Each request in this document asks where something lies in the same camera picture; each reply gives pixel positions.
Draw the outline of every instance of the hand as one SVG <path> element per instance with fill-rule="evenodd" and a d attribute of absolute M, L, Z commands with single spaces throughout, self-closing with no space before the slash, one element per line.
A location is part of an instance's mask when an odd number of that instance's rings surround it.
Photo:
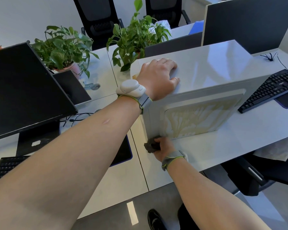
<path fill-rule="evenodd" d="M 178 77 L 169 79 L 169 72 L 173 68 L 177 68 L 177 63 L 165 58 L 142 65 L 137 81 L 146 88 L 146 94 L 151 100 L 163 99 L 174 91 L 180 79 Z"/>
<path fill-rule="evenodd" d="M 170 154 L 171 152 L 176 151 L 174 144 L 167 137 L 161 137 L 155 139 L 157 143 L 160 143 L 161 150 L 154 152 L 155 157 L 158 161 L 162 162 L 163 159 Z"/>

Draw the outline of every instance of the keyboard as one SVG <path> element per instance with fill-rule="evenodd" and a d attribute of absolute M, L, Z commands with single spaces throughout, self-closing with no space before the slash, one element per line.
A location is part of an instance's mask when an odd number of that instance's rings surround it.
<path fill-rule="evenodd" d="M 2 157 L 0 159 L 0 178 L 2 178 L 4 175 L 14 169 L 17 165 L 19 165 L 28 157 L 29 156 Z"/>
<path fill-rule="evenodd" d="M 271 75 L 250 98 L 238 109 L 242 114 L 270 100 L 288 93 L 288 70 Z"/>

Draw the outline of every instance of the black shoe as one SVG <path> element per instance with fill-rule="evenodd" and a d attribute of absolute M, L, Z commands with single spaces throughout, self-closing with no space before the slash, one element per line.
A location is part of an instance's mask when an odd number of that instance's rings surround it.
<path fill-rule="evenodd" d="M 147 219 L 151 230 L 166 230 L 160 214 L 155 209 L 148 212 Z"/>

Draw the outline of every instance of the white appliance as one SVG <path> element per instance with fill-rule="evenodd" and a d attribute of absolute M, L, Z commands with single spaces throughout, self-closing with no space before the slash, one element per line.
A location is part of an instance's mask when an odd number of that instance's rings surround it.
<path fill-rule="evenodd" d="M 170 58 L 178 68 L 170 78 L 180 84 L 143 114 L 147 138 L 172 139 L 219 129 L 272 74 L 268 63 L 254 59 L 236 41 L 143 58 L 131 65 L 131 77 L 143 63 Z"/>

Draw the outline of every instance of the black pants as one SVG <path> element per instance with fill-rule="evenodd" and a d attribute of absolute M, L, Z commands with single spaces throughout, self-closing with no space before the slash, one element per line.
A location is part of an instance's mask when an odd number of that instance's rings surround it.
<path fill-rule="evenodd" d="M 190 229 L 200 230 L 196 225 L 196 223 L 191 218 L 184 204 L 182 204 L 181 207 L 179 208 L 177 215 L 180 224 L 180 230 L 190 230 Z"/>

